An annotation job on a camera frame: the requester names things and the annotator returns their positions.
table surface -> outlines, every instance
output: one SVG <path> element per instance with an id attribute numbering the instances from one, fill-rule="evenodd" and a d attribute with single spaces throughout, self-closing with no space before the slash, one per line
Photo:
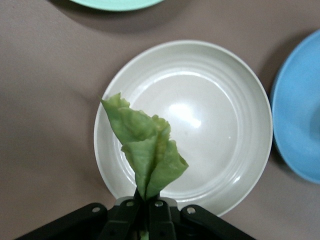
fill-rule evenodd
<path id="1" fill-rule="evenodd" d="M 238 55 L 267 94 L 288 54 L 320 28 L 318 0 L 165 0 L 131 12 L 69 0 L 0 1 L 0 239 L 86 204 L 115 202 L 93 145 L 101 96 L 134 56 L 195 39 Z M 272 148 L 250 194 L 222 218 L 259 240 L 319 239 L 320 185 Z"/>

blue plate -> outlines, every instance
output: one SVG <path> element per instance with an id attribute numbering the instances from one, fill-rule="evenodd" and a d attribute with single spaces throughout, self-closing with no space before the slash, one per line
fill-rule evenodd
<path id="1" fill-rule="evenodd" d="M 89 8 L 107 11 L 132 11 L 150 7 L 163 0 L 71 0 Z"/>
<path id="2" fill-rule="evenodd" d="M 276 146 L 290 168 L 320 184 L 320 30 L 280 69 L 271 93 Z"/>

green lettuce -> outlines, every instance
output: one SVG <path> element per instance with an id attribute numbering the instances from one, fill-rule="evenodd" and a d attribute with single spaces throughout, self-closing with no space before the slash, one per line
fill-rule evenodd
<path id="1" fill-rule="evenodd" d="M 137 190 L 145 201 L 158 195 L 188 168 L 170 139 L 169 123 L 142 110 L 133 110 L 121 94 L 101 99 L 121 150 L 135 173 Z"/>

plate rim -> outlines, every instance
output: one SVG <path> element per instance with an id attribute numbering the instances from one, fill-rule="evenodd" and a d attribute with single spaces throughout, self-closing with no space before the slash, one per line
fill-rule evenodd
<path id="1" fill-rule="evenodd" d="M 275 112 L 275 104 L 277 102 L 277 97 L 280 94 L 279 93 L 279 84 L 282 81 L 286 70 L 291 66 L 293 59 L 301 52 L 303 49 L 308 46 L 314 39 L 320 38 L 320 29 L 312 32 L 308 36 L 306 36 L 298 45 L 295 46 L 293 51 L 288 55 L 288 57 L 285 59 L 284 63 L 280 67 L 278 73 L 276 74 L 276 77 L 274 79 L 274 83 L 271 89 L 271 94 L 270 94 L 270 105 L 271 105 L 271 111 L 272 114 Z M 273 121 L 273 139 L 275 143 L 275 147 L 282 157 L 282 159 L 285 161 L 285 163 L 291 168 L 291 170 L 296 173 L 298 176 L 301 178 L 315 183 L 315 184 L 320 184 L 320 179 L 314 179 L 313 177 L 305 174 L 302 172 L 298 167 L 295 167 L 295 165 L 292 164 L 290 161 L 290 157 L 286 156 L 283 152 L 283 149 L 286 147 L 283 147 L 283 144 L 281 144 L 281 141 L 279 139 L 279 131 L 278 131 L 278 126 L 275 124 Z"/>
<path id="2" fill-rule="evenodd" d="M 143 0 L 144 2 L 140 2 L 139 4 L 120 4 L 119 2 L 106 2 L 105 5 L 101 5 L 98 3 L 99 0 L 95 0 L 94 3 L 88 0 L 70 0 L 76 4 L 80 4 L 92 9 L 98 9 L 103 11 L 112 11 L 112 12 L 126 12 L 126 11 L 134 11 L 139 9 L 144 9 L 156 5 L 164 0 Z"/>
<path id="3" fill-rule="evenodd" d="M 146 50 L 143 50 L 142 52 L 138 53 L 135 57 L 133 57 L 132 59 L 130 59 L 113 77 L 113 79 L 110 81 L 110 83 L 108 84 L 108 86 L 106 87 L 102 99 L 105 98 L 108 93 L 109 90 L 113 88 L 113 85 L 116 83 L 117 79 L 119 78 L 120 75 L 123 74 L 123 72 L 125 72 L 127 70 L 127 68 L 130 68 L 131 65 L 133 65 L 136 61 L 138 61 L 140 58 L 144 58 L 145 55 L 148 55 L 150 52 L 153 51 L 157 51 L 160 50 L 161 48 L 166 48 L 169 46 L 174 46 L 174 45 L 181 45 L 181 44 L 189 44 L 189 45 L 202 45 L 202 46 L 206 46 L 206 47 L 210 47 L 210 48 L 215 48 L 216 50 L 219 50 L 221 52 L 223 52 L 224 54 L 229 55 L 230 57 L 232 57 L 233 59 L 235 59 L 237 62 L 239 62 L 243 67 L 245 67 L 245 69 L 252 75 L 252 77 L 254 78 L 255 82 L 258 84 L 259 89 L 261 90 L 261 93 L 263 95 L 264 98 L 264 103 L 267 107 L 267 115 L 268 115 L 268 123 L 269 123 L 269 128 L 267 130 L 268 132 L 268 145 L 265 148 L 266 153 L 268 153 L 265 156 L 265 159 L 263 159 L 263 161 L 261 161 L 263 164 L 261 165 L 261 169 L 259 172 L 257 172 L 257 177 L 255 179 L 255 181 L 252 182 L 251 186 L 246 190 L 245 194 L 243 194 L 242 197 L 240 197 L 232 206 L 230 206 L 229 208 L 225 209 L 224 211 L 222 211 L 221 213 L 218 214 L 218 216 L 222 216 L 225 213 L 229 212 L 230 210 L 232 210 L 234 207 L 236 207 L 240 202 L 243 201 L 243 199 L 245 197 L 248 196 L 248 194 L 252 191 L 252 189 L 256 186 L 257 182 L 259 181 L 259 179 L 261 178 L 266 165 L 268 163 L 268 159 L 270 157 L 270 153 L 271 153 L 271 148 L 272 148 L 272 142 L 273 142 L 273 118 L 272 118 L 272 111 L 271 111 L 271 106 L 270 106 L 270 102 L 269 102 L 269 98 L 268 95 L 266 93 L 266 90 L 264 89 L 261 81 L 259 80 L 259 78 L 257 77 L 257 75 L 254 73 L 254 71 L 248 66 L 247 63 L 245 63 L 240 57 L 238 57 L 237 55 L 235 55 L 232 51 L 211 43 L 211 42 L 207 42 L 207 41 L 203 41 L 203 40 L 197 40 L 197 39 L 179 39 L 179 40 L 172 40 L 172 41 L 168 41 L 168 42 L 164 42 L 164 43 L 160 43 L 158 45 L 152 46 Z M 97 128 L 98 128 L 98 121 L 99 121 L 99 114 L 101 113 L 101 111 L 103 110 L 103 108 L 101 107 L 101 104 L 99 104 L 98 107 L 98 111 L 96 113 L 96 118 L 95 118 L 95 122 L 94 122 L 94 152 L 95 152 L 95 156 L 96 156 L 96 160 L 97 160 L 97 164 L 98 164 L 98 168 L 100 171 L 100 174 L 103 178 L 103 180 L 105 181 L 105 183 L 109 183 L 110 181 L 108 181 L 107 179 L 105 179 L 106 177 L 103 176 L 103 172 L 102 172 L 102 166 L 101 166 L 101 161 L 98 161 L 98 150 L 96 148 L 96 142 L 97 142 Z M 108 189 L 110 190 L 110 192 L 114 195 L 114 192 L 116 192 L 112 187 L 110 187 L 109 185 L 107 185 Z"/>

